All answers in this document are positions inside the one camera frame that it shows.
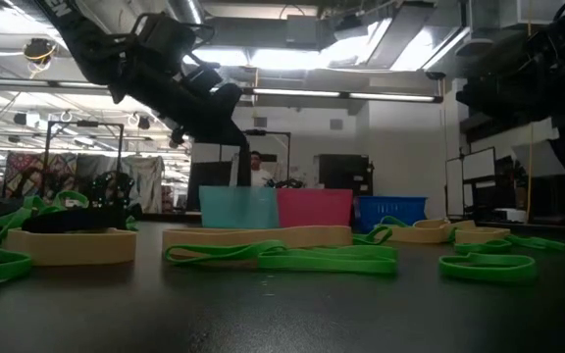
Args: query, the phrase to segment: white shirt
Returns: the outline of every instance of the white shirt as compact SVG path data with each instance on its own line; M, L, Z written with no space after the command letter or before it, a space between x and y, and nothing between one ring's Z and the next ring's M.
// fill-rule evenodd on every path
M265 186L272 175L265 170L252 171L252 186Z

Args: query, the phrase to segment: table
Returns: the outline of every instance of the table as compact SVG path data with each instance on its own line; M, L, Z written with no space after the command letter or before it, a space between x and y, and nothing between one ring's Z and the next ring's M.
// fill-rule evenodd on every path
M176 268L170 224L133 264L36 268L0 285L0 352L565 352L565 255L535 285L442 278L448 245L394 243L399 275Z

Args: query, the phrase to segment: person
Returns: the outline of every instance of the person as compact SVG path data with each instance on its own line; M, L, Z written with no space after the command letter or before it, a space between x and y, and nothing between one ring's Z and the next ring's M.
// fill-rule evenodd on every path
M259 151L252 151L250 166L252 168L252 186L265 186L267 181L272 178L272 175L261 169L261 153Z

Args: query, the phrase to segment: teal plastic bin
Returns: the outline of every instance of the teal plastic bin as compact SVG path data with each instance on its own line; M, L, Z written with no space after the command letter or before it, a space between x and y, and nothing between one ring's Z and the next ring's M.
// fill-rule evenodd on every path
M271 187L200 186L200 207L204 227L279 227L276 190Z

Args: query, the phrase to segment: blue basket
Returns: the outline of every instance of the blue basket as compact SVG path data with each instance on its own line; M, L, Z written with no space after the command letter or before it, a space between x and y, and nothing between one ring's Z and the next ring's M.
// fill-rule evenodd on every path
M200 186L204 227L279 227L276 190L271 187Z
M424 220L426 197L359 196L356 204L357 226L370 232L385 216L393 216L412 226Z

